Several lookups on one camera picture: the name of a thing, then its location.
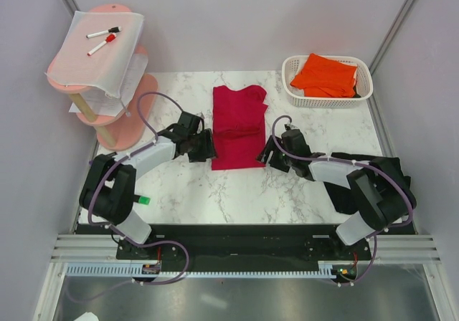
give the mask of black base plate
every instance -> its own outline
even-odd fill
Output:
[[[289,272],[316,271],[318,261],[370,260],[362,240],[352,248],[338,249],[327,238],[338,225],[153,225],[147,243],[173,240],[190,255],[188,272]],[[158,248],[139,249],[121,241],[119,260],[156,260]],[[161,246],[163,272],[179,272],[185,265],[183,251]]]

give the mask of gray floor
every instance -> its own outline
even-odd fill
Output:
[[[126,280],[66,278],[74,298]],[[439,320],[422,267],[373,267],[356,286],[313,279],[185,279],[163,287],[129,284],[78,305],[61,296],[55,320],[94,312],[100,321]]]

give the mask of green tag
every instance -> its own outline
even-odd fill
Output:
[[[150,204],[150,198],[142,196],[142,197],[140,197],[138,199],[138,203],[139,204],[144,204],[144,205],[149,205]]]

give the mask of white wall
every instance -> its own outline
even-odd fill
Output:
[[[94,141],[44,75],[70,21],[61,0],[0,0],[0,320],[32,318]]]
[[[404,0],[76,0],[146,17],[150,72],[279,70],[295,54],[370,64]]]
[[[418,228],[431,233],[459,297],[459,0],[418,0],[374,76],[396,154],[413,177]]]

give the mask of white paper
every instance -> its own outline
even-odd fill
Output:
[[[120,87],[121,101],[128,107],[129,102],[132,100],[136,92],[138,83],[141,81],[143,73],[145,72],[148,57],[144,54],[133,54],[124,75],[123,82]],[[123,110],[123,105],[119,99],[107,97],[102,90],[93,89],[88,92],[81,93],[83,99],[91,107],[96,115],[110,115],[115,117]],[[69,109],[71,113],[80,112],[77,105],[72,104]]]
[[[86,312],[85,314],[77,318],[75,321],[99,321],[99,319],[93,313]]]
[[[136,50],[144,16],[131,12],[84,13],[76,11],[69,32],[48,77],[64,86],[91,86],[119,98],[121,82]],[[94,55],[87,53],[106,37],[86,38],[86,34],[121,26],[123,31]]]

